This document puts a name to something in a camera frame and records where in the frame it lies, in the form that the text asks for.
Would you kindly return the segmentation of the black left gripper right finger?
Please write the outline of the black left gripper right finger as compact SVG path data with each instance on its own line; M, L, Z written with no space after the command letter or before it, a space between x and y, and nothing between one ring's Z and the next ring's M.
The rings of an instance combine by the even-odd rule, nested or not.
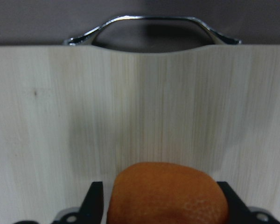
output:
M228 224L280 224L269 212L249 209L228 182L217 182L229 206Z

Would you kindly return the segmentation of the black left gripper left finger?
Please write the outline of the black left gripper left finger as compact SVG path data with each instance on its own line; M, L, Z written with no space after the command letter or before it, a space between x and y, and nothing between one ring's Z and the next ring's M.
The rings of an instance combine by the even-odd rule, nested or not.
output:
M61 214L52 224L100 224L104 214L103 182L92 182L77 211Z

